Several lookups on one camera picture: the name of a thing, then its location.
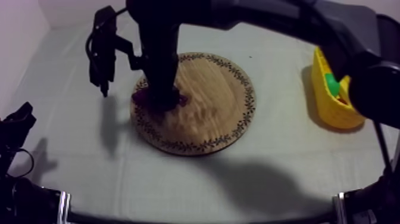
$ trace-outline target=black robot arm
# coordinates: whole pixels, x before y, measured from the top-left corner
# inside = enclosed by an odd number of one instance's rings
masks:
[[[87,42],[90,79],[105,96],[114,79],[114,51],[120,49],[128,54],[132,69],[144,71],[149,100],[168,104],[159,107],[162,110],[174,108],[179,97],[173,84],[179,26],[229,30],[246,22],[320,46],[337,80],[352,77],[349,94],[355,108],[400,128],[400,25],[367,7],[323,0],[127,0],[126,5],[118,13],[111,9],[99,16],[106,8],[100,10]],[[126,10],[139,25],[141,57],[115,34],[115,17]]]

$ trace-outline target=white wall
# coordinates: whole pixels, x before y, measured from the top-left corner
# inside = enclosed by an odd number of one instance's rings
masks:
[[[116,11],[124,8],[125,0],[39,0],[39,4],[51,27],[63,27],[92,21],[95,12],[107,5]]]
[[[93,20],[94,13],[107,5],[115,10],[125,7],[126,0],[39,0],[52,27],[63,27]],[[400,21],[400,0],[331,0],[345,4],[366,5]]]
[[[0,116],[49,30],[38,0],[0,0]]]

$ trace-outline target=white table surface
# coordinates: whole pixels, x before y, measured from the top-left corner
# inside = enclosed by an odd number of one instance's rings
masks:
[[[118,33],[140,51],[137,26],[118,19]],[[309,80],[314,46],[247,24],[223,32],[184,25],[179,52],[226,57],[251,78],[257,109],[237,143],[202,158],[164,154],[129,125],[130,94],[141,71],[117,54],[110,96],[89,83],[84,52],[91,24],[51,31],[8,112],[25,101],[36,125],[33,182],[72,194],[75,211],[122,219],[226,223],[305,217],[327,210],[331,196],[364,187],[382,173],[371,121],[337,133],[319,121]],[[390,153],[398,131],[384,128]],[[29,167],[18,155],[11,173]]]

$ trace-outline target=wire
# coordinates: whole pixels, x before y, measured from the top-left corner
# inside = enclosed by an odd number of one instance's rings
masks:
[[[26,173],[24,173],[24,174],[22,174],[20,176],[11,176],[11,175],[9,175],[10,177],[17,178],[17,179],[18,178],[23,178],[24,176],[26,176],[26,175],[28,175],[29,173],[32,172],[33,168],[35,167],[35,159],[33,158],[32,154],[30,152],[28,152],[27,150],[25,150],[23,148],[20,148],[18,150],[8,151],[8,152],[10,152],[10,153],[24,152],[24,153],[29,155],[29,158],[30,158],[30,161],[31,161],[30,169]]]
[[[106,19],[102,24],[95,26],[94,30],[90,33],[89,37],[86,40],[85,51],[86,51],[87,57],[89,58],[89,61],[93,64],[93,68],[95,69],[97,74],[99,74],[99,69],[97,68],[96,62],[92,55],[92,51],[90,50],[90,44],[91,44],[93,38],[95,37],[96,33],[98,33],[104,27],[105,24],[107,24],[111,20],[117,18],[117,16],[119,16],[120,14],[125,13],[127,10],[128,10],[127,8],[123,8],[122,10],[117,11],[110,18]]]
[[[332,25],[326,20],[325,16],[323,16],[321,12],[319,12],[315,7],[313,7],[313,5],[316,4],[318,0],[315,0],[312,3],[307,3],[304,0],[287,0],[287,1],[289,1],[294,5],[297,5],[300,8],[306,8],[309,12],[313,13],[314,17],[317,20],[319,20],[322,23],[322,25],[324,25],[329,30],[329,32],[332,33],[332,35],[334,36],[334,38],[336,39],[337,43],[340,45],[346,56],[347,57],[351,56],[349,51],[347,50],[346,45],[343,43],[343,40],[340,38],[337,31],[335,31]]]
[[[392,164],[390,163],[388,147],[386,145],[385,137],[383,136],[382,127],[379,122],[374,121],[375,132],[378,137],[380,150],[382,152],[383,161],[385,162],[385,172],[391,176],[393,173]]]

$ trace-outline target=wood grain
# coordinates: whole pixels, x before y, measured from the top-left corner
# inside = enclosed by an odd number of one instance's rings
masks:
[[[185,106],[162,115],[131,103],[137,131],[155,147],[178,155],[204,155],[238,140],[255,111],[255,94],[246,73],[226,58],[206,53],[179,55],[175,85]],[[142,77],[135,91],[147,87]]]

